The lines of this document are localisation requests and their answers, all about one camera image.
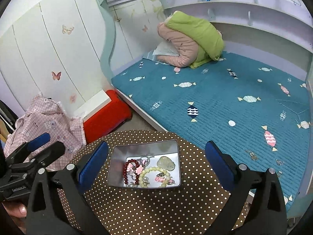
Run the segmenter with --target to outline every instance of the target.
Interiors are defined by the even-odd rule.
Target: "teal bedspread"
[[[197,69],[147,59],[112,79],[113,85],[168,131],[222,152],[250,169],[279,172],[292,204],[308,158],[309,97],[304,82],[233,53]]]

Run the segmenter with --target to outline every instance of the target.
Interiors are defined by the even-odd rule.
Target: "silver screw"
[[[247,166],[245,164],[239,164],[239,169],[246,170]]]
[[[68,164],[67,166],[66,166],[66,169],[67,170],[72,170],[72,169],[74,169],[75,168],[75,165],[74,164]]]
[[[275,169],[274,168],[269,168],[269,172],[271,173],[271,174],[275,174]]]
[[[44,172],[45,172],[45,168],[40,168],[39,170],[38,170],[38,173],[41,175],[41,174],[43,174]]]

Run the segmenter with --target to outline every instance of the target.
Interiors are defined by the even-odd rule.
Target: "round table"
[[[179,145],[180,187],[149,190],[107,185],[115,146],[170,139],[176,139]],[[83,155],[92,152],[101,140],[109,145],[108,158],[93,187],[84,193],[84,197],[111,234],[203,234],[230,196],[220,185],[204,151],[172,132],[113,132],[86,146],[71,162],[76,164]],[[59,194],[71,225],[79,228],[63,190]],[[242,225],[247,210],[248,203],[243,207],[234,228]]]

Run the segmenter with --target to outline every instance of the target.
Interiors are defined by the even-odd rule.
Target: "green blanket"
[[[179,31],[199,45],[197,59],[190,65],[196,68],[204,63],[217,61],[224,49],[224,42],[216,28],[207,20],[189,16],[181,11],[165,22],[168,28]]]

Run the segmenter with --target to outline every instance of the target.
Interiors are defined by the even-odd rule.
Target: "shelf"
[[[271,10],[275,10],[291,17],[294,17],[308,26],[313,28],[312,17],[309,11],[306,9],[304,4],[294,5],[292,1],[288,0],[210,0],[205,2],[198,2],[197,0],[161,0],[163,8],[170,9],[179,6],[191,5],[191,4],[201,4],[201,3],[243,3],[254,6],[259,6]]]
[[[247,26],[276,34],[312,52],[313,28],[295,17],[273,9],[247,3],[200,2],[197,5],[189,4],[168,8],[166,14],[176,10],[211,22]]]

